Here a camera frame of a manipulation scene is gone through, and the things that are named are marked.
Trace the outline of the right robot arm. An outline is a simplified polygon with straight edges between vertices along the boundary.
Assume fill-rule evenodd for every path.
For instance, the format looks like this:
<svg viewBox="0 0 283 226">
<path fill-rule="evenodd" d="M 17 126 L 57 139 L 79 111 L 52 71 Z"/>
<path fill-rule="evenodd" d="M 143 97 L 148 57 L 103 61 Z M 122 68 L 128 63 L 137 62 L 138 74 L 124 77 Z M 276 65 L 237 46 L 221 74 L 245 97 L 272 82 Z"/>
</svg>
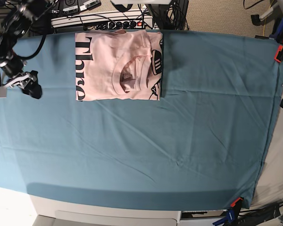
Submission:
<svg viewBox="0 0 283 226">
<path fill-rule="evenodd" d="M 0 98 L 6 98 L 9 87 L 19 87 L 23 94 L 32 98 L 42 97 L 42 88 L 38 83 L 38 72 L 25 72 L 27 61 L 41 51 L 50 28 L 50 10 L 55 0 L 13 0 L 13 8 L 0 23 Z M 17 40 L 22 38 L 39 20 L 43 19 L 45 28 L 41 42 L 30 56 L 19 56 L 13 50 Z"/>
</svg>

